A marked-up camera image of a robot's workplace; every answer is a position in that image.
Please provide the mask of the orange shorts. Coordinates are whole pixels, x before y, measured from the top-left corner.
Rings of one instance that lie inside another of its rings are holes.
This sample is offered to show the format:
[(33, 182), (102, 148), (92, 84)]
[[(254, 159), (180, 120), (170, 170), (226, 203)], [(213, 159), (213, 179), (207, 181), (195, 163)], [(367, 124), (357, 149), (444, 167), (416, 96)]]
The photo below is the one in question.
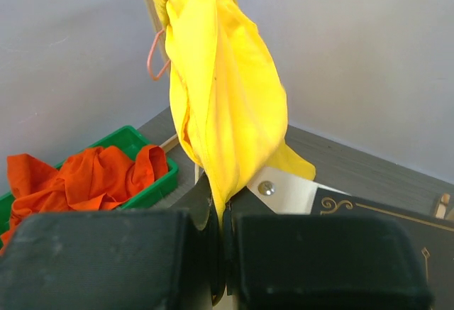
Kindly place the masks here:
[(165, 151), (142, 147), (134, 160), (115, 146), (87, 148), (57, 169), (29, 155), (7, 158), (14, 201), (4, 245), (28, 216), (43, 212), (110, 211), (168, 172)]

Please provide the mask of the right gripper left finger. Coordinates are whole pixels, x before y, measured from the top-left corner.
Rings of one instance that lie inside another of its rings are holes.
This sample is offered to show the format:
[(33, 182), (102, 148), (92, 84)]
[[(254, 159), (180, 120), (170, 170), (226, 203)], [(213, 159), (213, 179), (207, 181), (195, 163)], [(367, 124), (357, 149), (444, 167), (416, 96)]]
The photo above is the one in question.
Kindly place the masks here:
[(212, 309), (219, 299), (207, 177), (166, 209), (30, 216), (1, 256), (2, 309)]

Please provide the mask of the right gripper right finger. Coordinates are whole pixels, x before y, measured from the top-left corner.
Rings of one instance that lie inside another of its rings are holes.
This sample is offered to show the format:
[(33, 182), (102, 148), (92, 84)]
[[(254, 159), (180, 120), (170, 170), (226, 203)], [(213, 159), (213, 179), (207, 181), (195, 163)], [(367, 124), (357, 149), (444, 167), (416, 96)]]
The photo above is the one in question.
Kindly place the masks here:
[(244, 189), (225, 212), (235, 309), (429, 309), (404, 229), (376, 216), (279, 214)]

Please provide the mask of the pink wire hanger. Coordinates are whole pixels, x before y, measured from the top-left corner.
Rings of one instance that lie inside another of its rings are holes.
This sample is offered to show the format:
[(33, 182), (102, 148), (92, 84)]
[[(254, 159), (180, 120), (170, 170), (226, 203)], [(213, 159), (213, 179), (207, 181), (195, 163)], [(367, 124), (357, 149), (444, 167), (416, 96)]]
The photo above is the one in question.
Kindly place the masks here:
[[(165, 28), (165, 50), (170, 66), (183, 75), (210, 74), (221, 65), (230, 66), (231, 8), (236, 0), (153, 0)], [(163, 61), (158, 50), (153, 55), (153, 72)]]

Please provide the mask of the yellow shorts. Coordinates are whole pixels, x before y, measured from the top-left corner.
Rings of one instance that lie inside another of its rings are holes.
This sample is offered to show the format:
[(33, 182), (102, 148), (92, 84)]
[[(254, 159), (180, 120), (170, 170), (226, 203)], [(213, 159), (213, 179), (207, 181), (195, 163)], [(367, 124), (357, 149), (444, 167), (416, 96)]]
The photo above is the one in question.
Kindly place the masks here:
[(314, 179), (314, 165), (285, 143), (286, 91), (258, 27), (237, 1), (153, 3), (165, 32), (177, 137), (204, 169), (216, 212), (263, 167)]

